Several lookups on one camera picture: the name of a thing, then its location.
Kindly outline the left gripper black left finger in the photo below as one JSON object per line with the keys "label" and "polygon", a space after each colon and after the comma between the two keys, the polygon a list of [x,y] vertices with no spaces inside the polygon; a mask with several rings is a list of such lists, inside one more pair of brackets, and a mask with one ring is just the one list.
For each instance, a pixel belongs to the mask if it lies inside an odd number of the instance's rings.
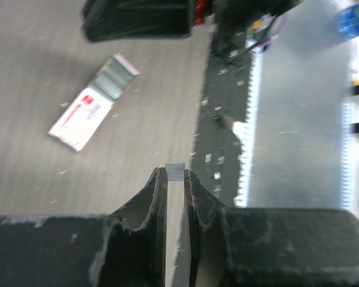
{"label": "left gripper black left finger", "polygon": [[0,216],[0,286],[163,286],[168,177],[109,215]]}

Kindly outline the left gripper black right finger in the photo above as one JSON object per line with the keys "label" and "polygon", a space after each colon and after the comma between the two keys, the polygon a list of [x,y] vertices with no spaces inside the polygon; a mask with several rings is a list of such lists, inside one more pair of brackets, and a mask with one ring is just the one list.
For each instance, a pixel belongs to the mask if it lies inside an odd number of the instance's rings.
{"label": "left gripper black right finger", "polygon": [[190,286],[359,286],[359,221],[340,209],[227,207],[184,175]]}

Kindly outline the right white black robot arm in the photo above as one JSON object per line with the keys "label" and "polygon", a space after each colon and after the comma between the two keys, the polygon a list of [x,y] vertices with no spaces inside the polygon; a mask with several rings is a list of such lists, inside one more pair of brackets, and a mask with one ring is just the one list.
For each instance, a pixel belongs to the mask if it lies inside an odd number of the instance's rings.
{"label": "right white black robot arm", "polygon": [[194,26],[214,16],[213,54],[227,66],[242,66],[242,57],[270,39],[272,25],[260,32],[250,47],[238,44],[237,32],[246,33],[263,16],[278,17],[300,1],[86,1],[82,31],[90,42],[131,38],[188,38]]}

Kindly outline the small staple strip piece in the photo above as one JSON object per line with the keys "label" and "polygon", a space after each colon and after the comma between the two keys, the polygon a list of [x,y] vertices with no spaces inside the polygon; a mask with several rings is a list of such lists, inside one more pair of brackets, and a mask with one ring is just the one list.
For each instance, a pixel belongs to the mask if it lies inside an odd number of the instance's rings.
{"label": "small staple strip piece", "polygon": [[183,182],[185,176],[185,163],[165,164],[168,181]]}

